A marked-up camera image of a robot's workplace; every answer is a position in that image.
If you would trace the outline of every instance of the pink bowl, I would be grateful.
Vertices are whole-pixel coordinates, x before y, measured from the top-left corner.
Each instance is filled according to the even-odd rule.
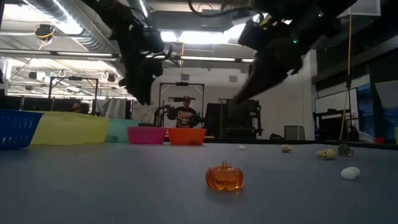
[[[167,128],[127,127],[130,144],[163,144]]]

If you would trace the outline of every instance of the orange bowl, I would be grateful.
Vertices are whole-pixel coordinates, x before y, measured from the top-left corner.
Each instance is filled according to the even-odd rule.
[[[181,146],[200,146],[205,140],[206,129],[169,128],[170,143]]]

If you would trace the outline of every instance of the orange glass pumpkin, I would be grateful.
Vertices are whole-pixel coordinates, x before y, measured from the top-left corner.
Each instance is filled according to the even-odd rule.
[[[221,166],[212,166],[206,172],[209,188],[217,190],[237,190],[243,187],[243,172],[238,167],[230,167],[226,161]]]

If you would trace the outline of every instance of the gray table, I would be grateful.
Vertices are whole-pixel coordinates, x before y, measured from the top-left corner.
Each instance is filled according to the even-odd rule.
[[[398,152],[336,146],[98,145],[0,151],[0,223],[397,223]],[[227,160],[244,189],[207,189],[205,172]],[[361,169],[355,181],[340,171]]]

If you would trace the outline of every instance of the cap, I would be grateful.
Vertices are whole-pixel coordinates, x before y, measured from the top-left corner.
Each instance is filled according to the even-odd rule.
[[[182,101],[191,101],[191,98],[189,96],[184,96],[182,98]]]

